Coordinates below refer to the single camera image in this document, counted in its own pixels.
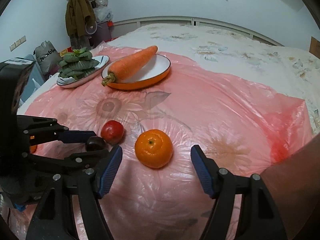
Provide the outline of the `person forearm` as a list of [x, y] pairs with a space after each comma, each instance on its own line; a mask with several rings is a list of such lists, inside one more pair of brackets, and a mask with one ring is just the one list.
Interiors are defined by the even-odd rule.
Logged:
[[303, 228], [319, 203], [319, 135], [291, 157], [261, 173], [288, 239]]

